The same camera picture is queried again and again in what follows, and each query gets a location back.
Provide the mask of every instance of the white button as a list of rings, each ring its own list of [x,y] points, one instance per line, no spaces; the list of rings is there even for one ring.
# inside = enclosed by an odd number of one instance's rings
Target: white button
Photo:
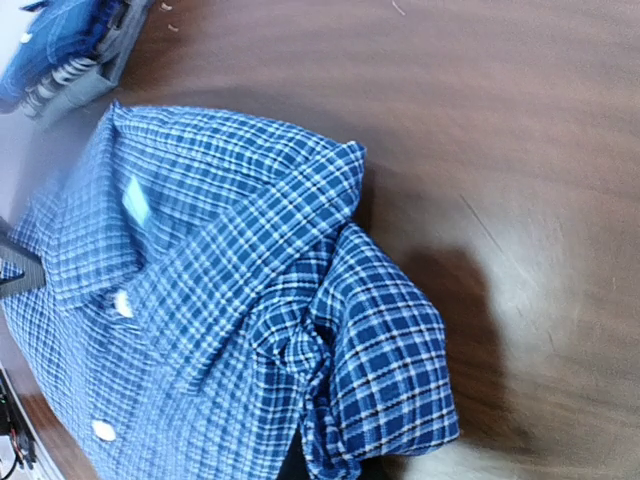
[[[129,296],[127,295],[127,292],[120,290],[116,293],[114,303],[116,310],[120,315],[126,318],[133,318],[133,311],[131,310],[131,305],[129,305]]]
[[[93,426],[93,433],[95,433],[96,437],[100,440],[113,442],[116,439],[116,431],[107,422],[94,420],[91,425]]]

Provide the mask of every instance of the wood grain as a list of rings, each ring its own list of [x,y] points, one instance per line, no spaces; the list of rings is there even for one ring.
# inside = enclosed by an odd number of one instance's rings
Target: wood grain
[[[638,478],[640,6],[396,4],[176,0],[116,96],[368,147],[368,229],[447,321],[464,429],[404,478]],[[31,161],[72,158],[101,108]]]

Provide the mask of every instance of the stack of folded clothes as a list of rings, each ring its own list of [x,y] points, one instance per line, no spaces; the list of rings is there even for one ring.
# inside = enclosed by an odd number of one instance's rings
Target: stack of folded clothes
[[[0,112],[49,122],[117,86],[150,0],[42,0],[0,79]]]

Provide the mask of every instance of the light blue patch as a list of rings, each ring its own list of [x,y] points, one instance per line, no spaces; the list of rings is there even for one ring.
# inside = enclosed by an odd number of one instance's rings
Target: light blue patch
[[[122,203],[124,204],[124,208],[127,209],[127,212],[129,212],[129,215],[138,222],[138,225],[144,227],[151,213],[151,209],[149,208],[147,197],[145,197],[142,191],[140,182],[138,182],[136,177],[131,178],[129,186],[124,192]]]

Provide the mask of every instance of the checkered fabric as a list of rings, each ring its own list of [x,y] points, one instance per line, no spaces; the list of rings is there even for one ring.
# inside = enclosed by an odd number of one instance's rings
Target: checkered fabric
[[[12,237],[48,285],[4,306],[103,479],[273,480],[298,428],[312,478],[354,479],[458,436],[442,319],[351,220],[364,156],[237,113],[115,105],[33,199]],[[147,216],[123,205],[133,179]]]
[[[0,79],[0,112],[13,111],[26,91],[73,59],[92,57],[124,0],[46,0]]]

